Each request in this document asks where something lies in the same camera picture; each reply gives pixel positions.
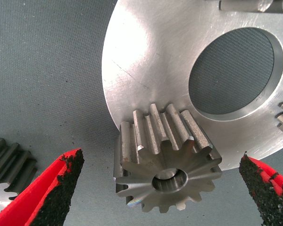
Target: bore hole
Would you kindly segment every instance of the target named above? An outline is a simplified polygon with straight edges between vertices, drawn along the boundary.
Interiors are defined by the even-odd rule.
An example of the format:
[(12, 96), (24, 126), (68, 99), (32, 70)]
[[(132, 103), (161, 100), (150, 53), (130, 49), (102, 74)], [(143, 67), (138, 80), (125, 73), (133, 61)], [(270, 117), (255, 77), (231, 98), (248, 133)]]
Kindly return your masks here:
[(233, 30), (209, 44), (196, 60), (190, 97), (201, 113), (212, 115), (235, 112), (259, 99), (248, 109), (252, 111), (276, 88), (282, 71), (283, 51), (275, 36), (257, 28)]
[(176, 170), (176, 174), (169, 179), (159, 179), (154, 177), (152, 180), (153, 187), (163, 193), (172, 193), (182, 189), (187, 182), (187, 175), (180, 169)]

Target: scratch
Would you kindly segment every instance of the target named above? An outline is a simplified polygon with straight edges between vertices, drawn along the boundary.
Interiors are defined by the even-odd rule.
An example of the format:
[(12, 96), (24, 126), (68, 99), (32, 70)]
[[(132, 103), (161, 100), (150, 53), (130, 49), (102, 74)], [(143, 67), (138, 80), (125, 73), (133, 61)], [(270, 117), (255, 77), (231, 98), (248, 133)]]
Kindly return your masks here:
[(130, 73), (128, 73), (126, 70), (124, 70), (120, 65), (118, 65), (116, 62), (114, 62), (113, 60), (111, 60), (116, 66), (119, 67), (119, 69), (121, 69), (123, 72), (125, 72), (127, 75), (129, 75), (131, 78), (133, 78), (134, 81), (136, 81), (137, 83), (139, 83), (140, 85), (142, 85), (145, 89), (150, 89), (148, 86), (146, 86), (145, 84), (142, 84), (140, 81), (138, 81), (136, 78), (134, 78)]

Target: circular recess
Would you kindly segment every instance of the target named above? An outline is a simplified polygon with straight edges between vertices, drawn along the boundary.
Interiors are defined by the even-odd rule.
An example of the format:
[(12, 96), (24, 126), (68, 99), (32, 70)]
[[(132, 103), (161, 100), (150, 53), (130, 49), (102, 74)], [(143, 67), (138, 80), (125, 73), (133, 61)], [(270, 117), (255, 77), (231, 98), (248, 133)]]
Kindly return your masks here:
[(275, 36), (257, 28), (236, 29), (200, 54), (190, 74), (190, 98), (209, 118), (239, 118), (270, 96), (282, 71), (283, 51)]
[(156, 178), (166, 180), (170, 179), (177, 173), (177, 169), (175, 168), (170, 168), (170, 169), (165, 169), (161, 172), (159, 172), (157, 175), (155, 175)]
[(152, 180), (153, 187), (163, 193), (173, 193), (182, 189), (188, 180), (186, 173), (180, 169), (169, 179), (159, 179), (156, 176)]

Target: gray mesh surface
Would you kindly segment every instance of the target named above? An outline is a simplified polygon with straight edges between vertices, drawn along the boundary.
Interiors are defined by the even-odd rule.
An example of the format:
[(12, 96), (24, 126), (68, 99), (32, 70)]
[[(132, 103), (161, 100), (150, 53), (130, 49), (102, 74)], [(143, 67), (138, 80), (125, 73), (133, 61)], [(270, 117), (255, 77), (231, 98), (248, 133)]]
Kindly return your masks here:
[[(66, 226), (258, 226), (259, 212), (238, 169), (187, 210), (145, 214), (115, 194), (114, 139), (101, 54), (114, 0), (0, 0), (0, 137), (38, 160), (38, 175), (81, 147), (85, 163)], [(265, 159), (283, 173), (283, 150)]]
[(259, 29), (226, 33), (197, 59), (189, 82), (191, 100), (210, 114), (236, 111), (258, 96), (273, 66), (272, 45)]

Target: large metal disc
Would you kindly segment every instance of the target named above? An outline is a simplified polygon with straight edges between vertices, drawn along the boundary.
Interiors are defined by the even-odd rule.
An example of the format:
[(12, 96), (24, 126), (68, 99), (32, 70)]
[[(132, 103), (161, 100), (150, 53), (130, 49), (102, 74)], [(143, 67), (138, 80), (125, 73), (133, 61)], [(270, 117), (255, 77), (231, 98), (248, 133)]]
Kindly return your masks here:
[[(271, 77), (251, 103), (232, 113), (212, 115), (196, 109), (189, 95), (191, 69), (201, 52), (234, 29), (254, 27), (274, 50)], [(276, 116), (283, 102), (283, 14), (226, 12), (218, 1), (119, 0), (103, 50), (106, 102), (119, 128), (132, 111), (151, 103), (163, 109), (189, 109), (222, 155), (222, 170), (238, 167), (247, 151), (264, 158), (283, 148)]]

